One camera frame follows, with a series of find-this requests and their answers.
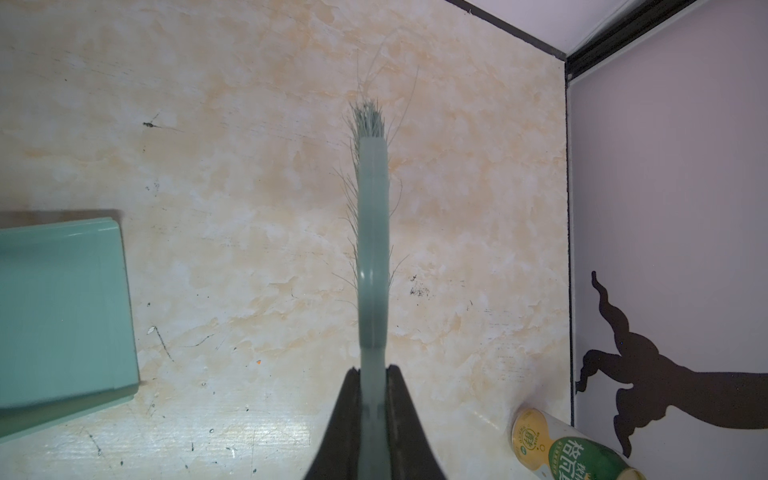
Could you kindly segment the mint green hand broom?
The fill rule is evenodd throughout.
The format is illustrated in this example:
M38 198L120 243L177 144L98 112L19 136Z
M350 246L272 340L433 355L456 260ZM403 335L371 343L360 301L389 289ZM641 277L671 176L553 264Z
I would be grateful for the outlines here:
M392 467L386 418L390 273L390 174L385 118L378 103L363 98L348 120L355 178L345 178L353 249L360 346L360 479L389 479Z

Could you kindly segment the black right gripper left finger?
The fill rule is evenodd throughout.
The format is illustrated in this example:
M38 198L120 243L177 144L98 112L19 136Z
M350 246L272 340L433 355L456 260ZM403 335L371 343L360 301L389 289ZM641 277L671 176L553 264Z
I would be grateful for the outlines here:
M350 368L306 480L355 480L361 443L362 395L360 371Z

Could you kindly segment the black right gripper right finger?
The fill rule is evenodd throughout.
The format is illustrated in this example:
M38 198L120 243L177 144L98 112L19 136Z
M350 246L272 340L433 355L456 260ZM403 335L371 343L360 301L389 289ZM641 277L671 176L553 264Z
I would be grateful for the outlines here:
M429 445L401 369L387 368L386 418L392 480L446 480Z

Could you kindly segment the mint green dustpan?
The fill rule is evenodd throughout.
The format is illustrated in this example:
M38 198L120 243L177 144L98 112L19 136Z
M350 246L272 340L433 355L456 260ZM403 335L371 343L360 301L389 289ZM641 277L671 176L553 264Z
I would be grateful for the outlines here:
M126 402L139 384L119 223L2 230L2 440Z

